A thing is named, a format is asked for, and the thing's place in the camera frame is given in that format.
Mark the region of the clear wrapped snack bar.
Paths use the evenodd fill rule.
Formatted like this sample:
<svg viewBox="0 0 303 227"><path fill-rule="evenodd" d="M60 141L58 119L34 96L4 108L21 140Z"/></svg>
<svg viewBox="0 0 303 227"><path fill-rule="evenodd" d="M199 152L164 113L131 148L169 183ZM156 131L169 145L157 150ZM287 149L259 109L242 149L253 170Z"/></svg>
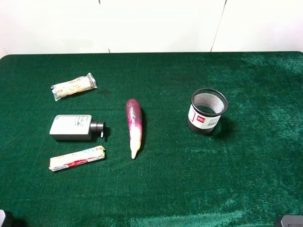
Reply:
<svg viewBox="0 0 303 227"><path fill-rule="evenodd" d="M55 101L75 93L95 88L98 88L97 82L90 72L86 76L81 76L76 79L51 86Z"/></svg>

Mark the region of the green velvet table cloth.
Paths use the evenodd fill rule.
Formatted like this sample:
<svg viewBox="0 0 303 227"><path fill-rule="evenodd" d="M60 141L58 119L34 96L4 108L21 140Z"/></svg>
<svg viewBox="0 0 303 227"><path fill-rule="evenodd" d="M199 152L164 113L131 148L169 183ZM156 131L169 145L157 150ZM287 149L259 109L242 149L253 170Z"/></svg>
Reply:
<svg viewBox="0 0 303 227"><path fill-rule="evenodd" d="M95 89L51 86L91 73ZM207 135L187 126L192 94L228 101ZM141 107L131 158L126 102ZM55 116L89 114L104 137L55 140ZM103 146L59 171L50 158ZM18 227L271 227L303 212L301 52L8 55L0 61L0 207Z"/></svg>

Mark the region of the dark object bottom right corner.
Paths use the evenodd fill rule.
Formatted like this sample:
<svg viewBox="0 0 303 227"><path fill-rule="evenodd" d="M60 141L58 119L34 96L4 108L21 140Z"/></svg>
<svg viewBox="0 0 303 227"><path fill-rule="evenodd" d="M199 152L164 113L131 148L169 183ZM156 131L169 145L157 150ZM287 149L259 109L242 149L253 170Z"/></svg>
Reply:
<svg viewBox="0 0 303 227"><path fill-rule="evenodd" d="M303 215L284 215L274 222L275 227L303 227Z"/></svg>

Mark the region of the dark object bottom left corner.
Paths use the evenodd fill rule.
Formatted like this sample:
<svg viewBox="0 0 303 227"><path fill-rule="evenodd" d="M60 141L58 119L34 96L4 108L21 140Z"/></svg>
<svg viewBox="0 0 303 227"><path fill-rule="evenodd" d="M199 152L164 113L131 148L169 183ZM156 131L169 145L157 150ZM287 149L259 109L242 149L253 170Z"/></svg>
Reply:
<svg viewBox="0 0 303 227"><path fill-rule="evenodd" d="M10 211L0 210L0 227L17 227L18 224Z"/></svg>

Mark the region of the black mesh pen cup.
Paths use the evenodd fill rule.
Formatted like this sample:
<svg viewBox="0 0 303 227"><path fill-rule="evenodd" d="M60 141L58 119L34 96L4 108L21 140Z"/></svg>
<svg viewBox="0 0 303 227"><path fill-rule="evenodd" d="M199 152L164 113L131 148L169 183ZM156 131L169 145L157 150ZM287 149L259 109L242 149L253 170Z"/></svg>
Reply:
<svg viewBox="0 0 303 227"><path fill-rule="evenodd" d="M196 134L210 134L227 108L228 101L218 90L209 87L198 89L191 96L187 126Z"/></svg>

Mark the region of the grey pump bottle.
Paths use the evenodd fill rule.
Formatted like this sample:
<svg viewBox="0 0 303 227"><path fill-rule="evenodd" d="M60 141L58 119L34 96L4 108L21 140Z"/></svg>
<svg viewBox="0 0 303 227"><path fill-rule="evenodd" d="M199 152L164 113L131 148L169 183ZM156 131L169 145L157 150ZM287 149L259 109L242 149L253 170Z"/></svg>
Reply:
<svg viewBox="0 0 303 227"><path fill-rule="evenodd" d="M62 114L55 116L49 134L55 140L91 140L96 134L104 137L105 127L89 114Z"/></svg>

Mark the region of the dark object corner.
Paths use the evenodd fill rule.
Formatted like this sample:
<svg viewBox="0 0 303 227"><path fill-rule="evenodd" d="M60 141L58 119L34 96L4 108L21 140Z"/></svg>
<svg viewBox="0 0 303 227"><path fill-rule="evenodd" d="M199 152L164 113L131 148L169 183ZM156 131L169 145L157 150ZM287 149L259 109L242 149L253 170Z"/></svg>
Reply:
<svg viewBox="0 0 303 227"><path fill-rule="evenodd" d="M0 210L0 227L17 227L18 224L10 211Z"/></svg>
<svg viewBox="0 0 303 227"><path fill-rule="evenodd" d="M284 215L274 222L275 227L303 227L303 215Z"/></svg>

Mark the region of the purple white eggplant toy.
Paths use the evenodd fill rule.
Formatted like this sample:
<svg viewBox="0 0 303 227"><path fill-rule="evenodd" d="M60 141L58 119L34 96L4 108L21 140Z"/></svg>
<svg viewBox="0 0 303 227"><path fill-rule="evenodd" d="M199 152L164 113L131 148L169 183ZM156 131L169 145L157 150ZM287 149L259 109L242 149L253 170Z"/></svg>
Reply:
<svg viewBox="0 0 303 227"><path fill-rule="evenodd" d="M130 136L131 158L135 159L141 147L143 124L142 112L139 102L136 99L129 99L126 102L126 117Z"/></svg>

